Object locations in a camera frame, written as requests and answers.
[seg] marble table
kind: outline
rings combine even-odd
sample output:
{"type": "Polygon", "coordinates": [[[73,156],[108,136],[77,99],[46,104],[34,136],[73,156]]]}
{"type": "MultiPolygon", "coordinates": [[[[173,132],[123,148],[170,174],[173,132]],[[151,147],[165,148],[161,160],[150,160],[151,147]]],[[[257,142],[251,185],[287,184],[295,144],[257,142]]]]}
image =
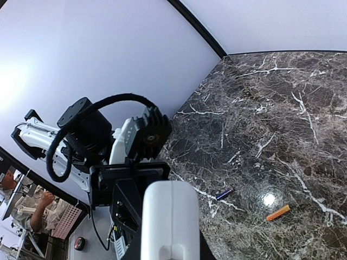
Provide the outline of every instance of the marble table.
{"type": "Polygon", "coordinates": [[[347,54],[226,57],[172,124],[160,157],[217,259],[347,259],[347,54]]]}

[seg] orange object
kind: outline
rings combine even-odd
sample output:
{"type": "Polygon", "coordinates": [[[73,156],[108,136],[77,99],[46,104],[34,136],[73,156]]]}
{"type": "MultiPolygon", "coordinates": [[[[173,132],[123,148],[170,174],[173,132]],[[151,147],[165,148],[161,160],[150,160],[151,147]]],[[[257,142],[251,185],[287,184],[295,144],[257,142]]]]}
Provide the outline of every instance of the orange object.
{"type": "Polygon", "coordinates": [[[282,216],[284,213],[287,213],[289,210],[291,210],[291,208],[289,207],[289,205],[285,205],[282,209],[279,209],[278,211],[276,211],[275,213],[270,214],[269,216],[266,217],[267,221],[273,221],[274,219],[282,216]]]}

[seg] computer mouse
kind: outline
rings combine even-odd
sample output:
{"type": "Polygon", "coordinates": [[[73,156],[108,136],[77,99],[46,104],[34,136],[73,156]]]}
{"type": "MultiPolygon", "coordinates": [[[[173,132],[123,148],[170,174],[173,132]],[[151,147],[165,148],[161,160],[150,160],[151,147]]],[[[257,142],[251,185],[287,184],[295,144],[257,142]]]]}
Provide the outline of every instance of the computer mouse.
{"type": "Polygon", "coordinates": [[[78,237],[75,242],[75,249],[77,251],[82,251],[86,245],[86,240],[83,237],[78,237]]]}

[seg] hand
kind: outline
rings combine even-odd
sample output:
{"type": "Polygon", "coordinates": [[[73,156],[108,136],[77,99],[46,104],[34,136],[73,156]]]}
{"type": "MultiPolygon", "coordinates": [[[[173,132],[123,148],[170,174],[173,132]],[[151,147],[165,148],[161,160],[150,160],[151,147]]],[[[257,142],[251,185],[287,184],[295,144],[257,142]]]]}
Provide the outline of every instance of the hand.
{"type": "Polygon", "coordinates": [[[54,201],[54,199],[55,196],[52,193],[45,191],[42,195],[40,206],[46,208],[54,201]]]}

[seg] white backdrop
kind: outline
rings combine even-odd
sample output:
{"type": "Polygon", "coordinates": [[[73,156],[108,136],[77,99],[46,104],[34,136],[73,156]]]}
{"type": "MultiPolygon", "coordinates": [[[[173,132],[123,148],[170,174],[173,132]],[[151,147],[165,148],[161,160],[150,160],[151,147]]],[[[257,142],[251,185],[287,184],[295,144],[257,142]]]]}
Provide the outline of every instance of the white backdrop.
{"type": "Polygon", "coordinates": [[[181,0],[227,52],[347,50],[344,0],[181,0]]]}
{"type": "MultiPolygon", "coordinates": [[[[0,145],[49,181],[10,137],[29,109],[56,125],[83,96],[134,92],[171,116],[219,61],[164,0],[8,1],[0,38],[0,145]]],[[[133,102],[102,110],[113,127],[142,111],[133,102]]],[[[87,201],[71,180],[57,186],[87,201]]]]}

